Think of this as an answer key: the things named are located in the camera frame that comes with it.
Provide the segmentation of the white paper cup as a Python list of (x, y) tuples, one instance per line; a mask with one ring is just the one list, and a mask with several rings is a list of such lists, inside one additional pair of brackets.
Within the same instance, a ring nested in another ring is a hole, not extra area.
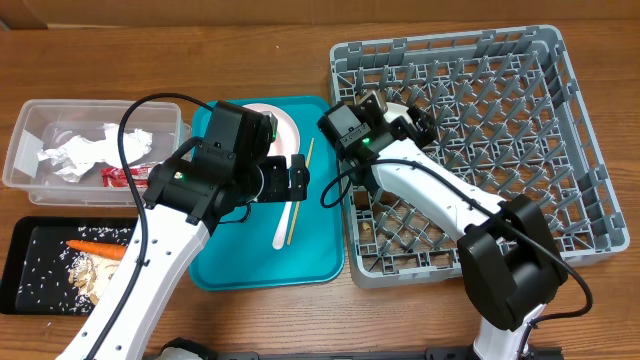
[(387, 111), (384, 113), (384, 119), (388, 123), (392, 123), (398, 117), (403, 118), (407, 123), (413, 124), (413, 119), (409, 116), (407, 106), (397, 103), (387, 103)]

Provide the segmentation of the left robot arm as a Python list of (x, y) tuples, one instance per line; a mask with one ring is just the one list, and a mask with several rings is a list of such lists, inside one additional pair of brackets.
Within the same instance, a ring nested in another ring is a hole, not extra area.
[(266, 104), (209, 106), (202, 137), (132, 193), (138, 223), (100, 301), (63, 359), (140, 359), (180, 278), (221, 219), (250, 203), (301, 201), (310, 175), (293, 120)]

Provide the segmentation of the red snack wrapper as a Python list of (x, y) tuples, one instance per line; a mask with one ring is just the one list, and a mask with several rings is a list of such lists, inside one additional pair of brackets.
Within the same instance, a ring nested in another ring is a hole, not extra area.
[[(131, 177), (138, 188), (148, 186), (149, 173), (152, 170), (150, 165), (139, 165), (130, 168)], [(103, 186), (106, 188), (125, 188), (128, 186), (128, 179), (123, 169), (108, 167), (101, 170)]]

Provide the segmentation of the nuts and rice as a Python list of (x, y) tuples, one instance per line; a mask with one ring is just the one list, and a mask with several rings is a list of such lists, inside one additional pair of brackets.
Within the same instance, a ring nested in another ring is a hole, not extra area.
[(15, 306), (24, 314), (85, 315), (101, 299), (119, 262), (74, 250), (68, 240), (127, 246), (131, 227), (38, 226), (28, 242)]

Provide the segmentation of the orange carrot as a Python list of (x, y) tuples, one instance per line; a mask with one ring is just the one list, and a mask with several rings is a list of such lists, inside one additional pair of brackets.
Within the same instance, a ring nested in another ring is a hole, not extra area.
[(83, 240), (68, 240), (66, 245), (74, 250), (86, 252), (111, 260), (122, 260), (127, 247), (118, 244), (90, 242)]

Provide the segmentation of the white napkin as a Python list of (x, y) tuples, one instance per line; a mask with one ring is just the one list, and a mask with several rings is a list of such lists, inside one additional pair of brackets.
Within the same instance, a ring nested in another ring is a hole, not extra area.
[(60, 165), (54, 174), (66, 182), (78, 183), (100, 160), (99, 147), (98, 141), (76, 135), (58, 148), (40, 150), (37, 158), (39, 161), (49, 160), (52, 166)]
[[(103, 125), (105, 139), (95, 143), (98, 160), (109, 166), (121, 168), (118, 150), (118, 130), (119, 125), (107, 123)], [(140, 160), (151, 151), (153, 135), (142, 129), (134, 129), (130, 133), (123, 135), (123, 146), (125, 159), (128, 164)]]

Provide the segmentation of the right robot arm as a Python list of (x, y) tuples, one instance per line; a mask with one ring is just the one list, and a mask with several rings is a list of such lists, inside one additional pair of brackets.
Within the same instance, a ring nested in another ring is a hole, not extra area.
[(423, 149), (437, 137), (434, 119), (376, 91), (338, 103), (317, 125), (345, 176), (407, 201), (455, 241), (465, 291), (482, 317), (473, 357), (530, 357), (533, 322), (568, 278), (540, 207), (525, 195), (485, 192), (430, 159)]

